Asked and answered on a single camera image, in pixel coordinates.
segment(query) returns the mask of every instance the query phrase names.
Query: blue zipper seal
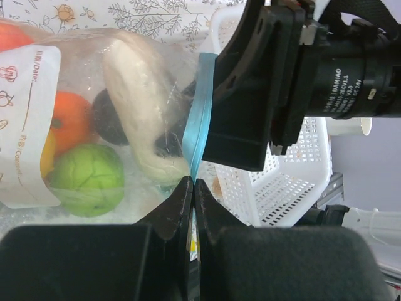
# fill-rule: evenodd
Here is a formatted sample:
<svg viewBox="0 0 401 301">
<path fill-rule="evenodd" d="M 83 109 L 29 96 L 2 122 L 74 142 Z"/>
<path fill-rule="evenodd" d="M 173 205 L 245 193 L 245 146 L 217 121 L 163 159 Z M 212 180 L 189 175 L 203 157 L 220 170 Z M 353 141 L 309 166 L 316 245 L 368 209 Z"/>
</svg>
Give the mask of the blue zipper seal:
<svg viewBox="0 0 401 301">
<path fill-rule="evenodd" d="M 212 114 L 213 75 L 217 55 L 201 53 L 194 101 L 189 111 L 187 125 L 182 138 L 182 154 L 190 167 L 190 176 L 195 182 L 205 151 Z"/>
</svg>

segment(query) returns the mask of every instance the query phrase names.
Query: orange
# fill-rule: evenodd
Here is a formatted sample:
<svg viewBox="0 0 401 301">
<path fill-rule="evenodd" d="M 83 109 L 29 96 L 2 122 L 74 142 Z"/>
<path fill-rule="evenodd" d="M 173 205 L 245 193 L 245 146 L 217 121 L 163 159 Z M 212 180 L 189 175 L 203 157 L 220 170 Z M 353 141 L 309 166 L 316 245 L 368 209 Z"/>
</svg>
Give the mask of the orange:
<svg viewBox="0 0 401 301">
<path fill-rule="evenodd" d="M 0 23 L 0 52 L 31 43 L 33 43 L 33 40 L 18 26 Z"/>
<path fill-rule="evenodd" d="M 49 131 L 40 157 L 40 174 L 42 175 L 42 179 L 54 169 L 55 152 L 56 137 L 52 131 Z"/>
<path fill-rule="evenodd" d="M 56 156 L 77 145 L 94 142 L 97 135 L 91 104 L 78 94 L 58 91 L 51 130 L 56 137 Z"/>
</svg>

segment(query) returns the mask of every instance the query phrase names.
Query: floral wallpaper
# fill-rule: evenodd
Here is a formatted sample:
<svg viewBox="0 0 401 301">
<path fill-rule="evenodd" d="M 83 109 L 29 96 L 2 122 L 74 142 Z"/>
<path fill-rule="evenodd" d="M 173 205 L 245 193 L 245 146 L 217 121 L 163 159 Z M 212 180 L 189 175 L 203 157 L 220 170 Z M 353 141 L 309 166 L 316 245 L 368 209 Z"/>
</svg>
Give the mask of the floral wallpaper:
<svg viewBox="0 0 401 301">
<path fill-rule="evenodd" d="M 213 12 L 244 0 L 0 0 L 0 16 L 62 33 L 113 27 L 195 48 Z"/>
</svg>

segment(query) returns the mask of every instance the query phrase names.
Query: green fruit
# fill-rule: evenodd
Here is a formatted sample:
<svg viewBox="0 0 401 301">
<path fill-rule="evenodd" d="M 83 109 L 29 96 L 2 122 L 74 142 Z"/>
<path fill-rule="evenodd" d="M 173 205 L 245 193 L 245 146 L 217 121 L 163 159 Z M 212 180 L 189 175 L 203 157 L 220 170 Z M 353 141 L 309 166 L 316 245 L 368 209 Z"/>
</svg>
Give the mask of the green fruit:
<svg viewBox="0 0 401 301">
<path fill-rule="evenodd" d="M 113 210 L 124 197 L 123 164 L 108 146 L 80 145 L 57 160 L 49 184 L 71 214 L 99 216 Z"/>
</svg>

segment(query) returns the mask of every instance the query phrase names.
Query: white basket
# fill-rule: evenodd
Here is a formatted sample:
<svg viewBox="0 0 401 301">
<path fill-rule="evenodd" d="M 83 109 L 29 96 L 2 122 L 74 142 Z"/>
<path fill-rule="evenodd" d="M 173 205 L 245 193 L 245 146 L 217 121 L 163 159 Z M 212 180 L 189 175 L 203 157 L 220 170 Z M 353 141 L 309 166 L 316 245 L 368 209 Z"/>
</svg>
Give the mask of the white basket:
<svg viewBox="0 0 401 301">
<path fill-rule="evenodd" d="M 240 5 L 216 11 L 201 50 L 220 53 L 234 33 L 243 9 Z M 220 202 L 241 221 L 253 226 L 293 226 L 330 180 L 326 121 L 305 118 L 298 143 L 289 148 L 286 156 L 272 156 L 268 150 L 262 172 L 204 164 L 199 177 L 205 177 L 212 187 L 211 173 L 205 170 L 214 165 L 222 192 Z"/>
</svg>

